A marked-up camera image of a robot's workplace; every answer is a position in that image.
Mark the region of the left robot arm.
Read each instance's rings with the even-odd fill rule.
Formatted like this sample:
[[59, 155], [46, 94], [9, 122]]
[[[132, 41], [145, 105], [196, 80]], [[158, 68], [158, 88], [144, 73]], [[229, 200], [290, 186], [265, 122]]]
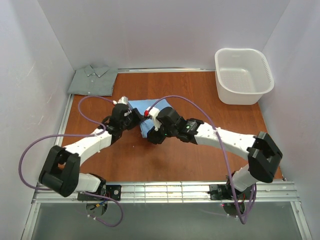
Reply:
[[80, 173], [81, 165], [101, 150], [113, 145], [123, 131], [138, 126], [144, 119], [137, 108], [118, 103], [110, 116], [87, 137], [66, 145], [55, 145], [47, 155], [39, 175], [39, 182], [63, 197], [73, 192], [104, 193], [106, 180], [93, 173]]

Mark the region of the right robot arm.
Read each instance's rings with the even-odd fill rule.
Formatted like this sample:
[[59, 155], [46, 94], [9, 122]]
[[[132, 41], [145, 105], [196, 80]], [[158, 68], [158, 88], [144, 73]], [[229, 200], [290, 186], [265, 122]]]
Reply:
[[256, 182], [273, 182], [283, 153], [267, 132], [251, 135], [213, 128], [199, 119], [184, 119], [172, 107], [162, 110], [154, 107], [144, 114], [153, 121], [154, 126], [148, 131], [147, 140], [155, 145], [175, 137], [184, 143], [224, 149], [248, 162], [231, 174], [223, 190], [214, 190], [215, 194], [232, 199]]

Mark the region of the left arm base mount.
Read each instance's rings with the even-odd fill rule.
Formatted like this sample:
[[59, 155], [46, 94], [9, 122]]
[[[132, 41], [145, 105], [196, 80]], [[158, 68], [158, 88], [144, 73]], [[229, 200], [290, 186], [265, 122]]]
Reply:
[[119, 184], [106, 184], [102, 187], [101, 194], [116, 201], [121, 200], [122, 186]]

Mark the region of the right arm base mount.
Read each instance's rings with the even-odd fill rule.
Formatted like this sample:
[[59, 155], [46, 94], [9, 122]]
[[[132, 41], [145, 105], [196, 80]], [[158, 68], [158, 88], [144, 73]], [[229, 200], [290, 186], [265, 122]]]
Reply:
[[[252, 189], [248, 187], [245, 191], [240, 192], [235, 189], [235, 195], [237, 199], [242, 201], [243, 199], [249, 200], [251, 196]], [[209, 194], [211, 200], [234, 200], [231, 185], [228, 184], [210, 184]]]

